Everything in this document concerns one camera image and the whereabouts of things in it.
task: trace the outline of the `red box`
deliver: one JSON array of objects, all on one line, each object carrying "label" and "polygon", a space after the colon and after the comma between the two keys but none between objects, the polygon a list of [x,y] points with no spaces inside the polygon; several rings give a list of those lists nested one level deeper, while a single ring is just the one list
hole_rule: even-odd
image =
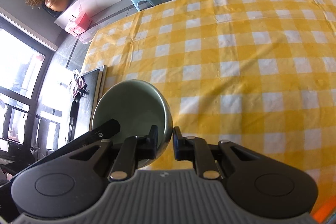
[{"label": "red box", "polygon": [[76,37],[85,32],[89,28],[91,22],[92,19],[89,18],[85,12],[80,12],[74,21],[70,21],[67,24],[65,31]]}]

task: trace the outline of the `metal screw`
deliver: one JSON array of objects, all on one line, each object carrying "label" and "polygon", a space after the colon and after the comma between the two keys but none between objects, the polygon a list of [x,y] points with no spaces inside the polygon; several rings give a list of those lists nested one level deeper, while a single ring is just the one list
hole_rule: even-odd
[{"label": "metal screw", "polygon": [[220,174],[214,170],[208,170],[203,173],[203,178],[205,179],[217,179],[219,178]]},{"label": "metal screw", "polygon": [[168,172],[163,172],[160,174],[161,177],[165,178],[167,176],[169,176],[169,173]]},{"label": "metal screw", "polygon": [[123,180],[127,177],[127,173],[124,171],[115,171],[110,174],[110,178],[113,180]]}]

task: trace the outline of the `table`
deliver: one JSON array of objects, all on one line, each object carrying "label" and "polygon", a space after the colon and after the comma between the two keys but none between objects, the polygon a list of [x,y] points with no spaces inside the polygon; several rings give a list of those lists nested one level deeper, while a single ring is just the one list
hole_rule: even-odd
[{"label": "table", "polygon": [[[336,0],[175,0],[97,32],[83,71],[155,85],[184,136],[229,139],[336,195]],[[172,146],[152,169],[189,168]]]}]

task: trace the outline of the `green bowl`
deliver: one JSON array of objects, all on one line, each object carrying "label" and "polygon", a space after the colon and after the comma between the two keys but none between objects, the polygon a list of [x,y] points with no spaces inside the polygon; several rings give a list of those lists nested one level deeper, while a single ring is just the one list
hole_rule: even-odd
[{"label": "green bowl", "polygon": [[[173,130],[169,106],[162,94],[150,83],[127,80],[111,87],[100,99],[92,120],[92,128],[109,119],[120,124],[120,132],[111,138],[114,144],[123,143],[130,136],[146,136],[151,126],[157,125],[157,158],[166,149]],[[153,160],[141,160],[138,168]]]}]

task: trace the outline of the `gray gripper base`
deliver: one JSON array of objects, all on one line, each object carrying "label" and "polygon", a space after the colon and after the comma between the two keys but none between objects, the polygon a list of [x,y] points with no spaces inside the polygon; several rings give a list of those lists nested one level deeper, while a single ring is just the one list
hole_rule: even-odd
[{"label": "gray gripper base", "polygon": [[131,179],[110,183],[100,200],[78,215],[37,220],[22,214],[13,222],[42,223],[316,224],[308,213],[284,220],[248,213],[229,198],[220,182],[201,179],[194,170],[136,170]]}]

